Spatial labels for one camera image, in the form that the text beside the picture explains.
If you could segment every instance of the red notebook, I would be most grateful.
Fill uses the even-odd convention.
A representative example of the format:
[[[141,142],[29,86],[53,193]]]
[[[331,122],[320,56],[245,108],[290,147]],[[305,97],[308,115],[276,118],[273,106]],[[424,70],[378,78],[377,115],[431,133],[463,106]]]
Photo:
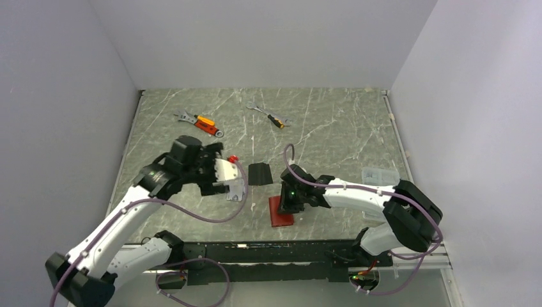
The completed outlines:
[[[293,214],[278,214],[277,209],[281,205],[281,197],[269,197],[269,214],[271,215],[271,226],[281,227],[293,225]]]

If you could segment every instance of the floor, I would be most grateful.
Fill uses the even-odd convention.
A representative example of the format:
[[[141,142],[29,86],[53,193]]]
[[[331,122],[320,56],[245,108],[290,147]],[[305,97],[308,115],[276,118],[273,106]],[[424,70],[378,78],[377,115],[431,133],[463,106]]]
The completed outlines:
[[[294,124],[278,129],[264,114],[247,109],[248,101],[292,118]],[[173,114],[178,109],[211,118],[224,137],[218,139],[189,123],[178,122]],[[369,226],[356,210],[308,207],[295,215],[293,226],[271,227],[268,198],[280,194],[279,175],[284,170],[281,154],[288,143],[296,146],[295,162],[315,177],[334,175],[361,183],[361,169],[371,166],[396,170],[401,178],[407,178],[388,110],[378,89],[147,90],[141,97],[112,207],[120,201],[139,170],[169,151],[172,141],[182,134],[199,138],[204,144],[223,142],[223,155],[237,155],[245,169],[250,163],[268,163],[275,183],[251,187],[246,208],[228,223],[204,223],[169,207],[161,208],[129,242],[140,242],[161,230],[169,230],[187,242],[352,239]],[[170,200],[210,218],[225,217],[240,204],[226,201],[223,194],[203,198],[195,185],[183,187]]]

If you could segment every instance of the screwdriver handle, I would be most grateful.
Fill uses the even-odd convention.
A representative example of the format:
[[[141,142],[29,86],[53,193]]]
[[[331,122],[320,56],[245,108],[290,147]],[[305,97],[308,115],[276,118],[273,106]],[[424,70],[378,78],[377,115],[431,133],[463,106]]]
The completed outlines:
[[[272,122],[275,126],[279,127],[280,129],[284,128],[284,124],[283,124],[280,120],[278,120],[277,118],[274,118],[274,117],[271,116],[271,115],[267,115],[267,118],[269,118],[269,119],[271,120],[271,122]]]

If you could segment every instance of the robotic arm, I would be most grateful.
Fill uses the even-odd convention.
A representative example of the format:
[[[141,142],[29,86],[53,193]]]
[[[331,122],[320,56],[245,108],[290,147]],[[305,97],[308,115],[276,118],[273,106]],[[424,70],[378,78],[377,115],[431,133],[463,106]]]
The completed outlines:
[[[78,307],[105,306],[115,288],[141,272],[185,259],[183,241],[167,231],[146,244],[120,251],[129,236],[162,204],[181,191],[184,184],[197,184],[201,195],[225,193],[240,177],[237,166],[221,159],[222,143],[202,146],[200,140],[181,136],[168,153],[145,166],[118,206],[67,255],[54,253],[45,263],[53,287],[70,266],[60,293]]]
[[[436,224],[442,219],[442,211],[413,183],[401,180],[396,186],[373,187],[352,184],[329,175],[315,179],[300,166],[292,164],[291,170],[303,180],[315,184],[342,187],[314,187],[301,182],[288,170],[281,178],[281,205],[278,213],[294,214],[304,210],[304,204],[312,207],[358,209],[383,222],[374,228],[364,228],[358,234],[352,254],[362,263],[371,263],[379,256],[387,256],[389,250],[406,247],[420,253],[427,252],[433,242],[435,229],[430,221],[405,200],[390,196],[403,195],[413,199],[433,218]],[[377,194],[364,189],[347,189],[347,185],[376,189]]]

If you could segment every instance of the clear plastic container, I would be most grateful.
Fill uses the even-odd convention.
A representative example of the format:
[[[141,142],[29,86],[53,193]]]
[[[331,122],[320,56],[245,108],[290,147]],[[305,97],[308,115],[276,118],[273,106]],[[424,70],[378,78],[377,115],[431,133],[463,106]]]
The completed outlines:
[[[399,172],[391,169],[364,167],[361,169],[361,183],[367,185],[397,185]]]

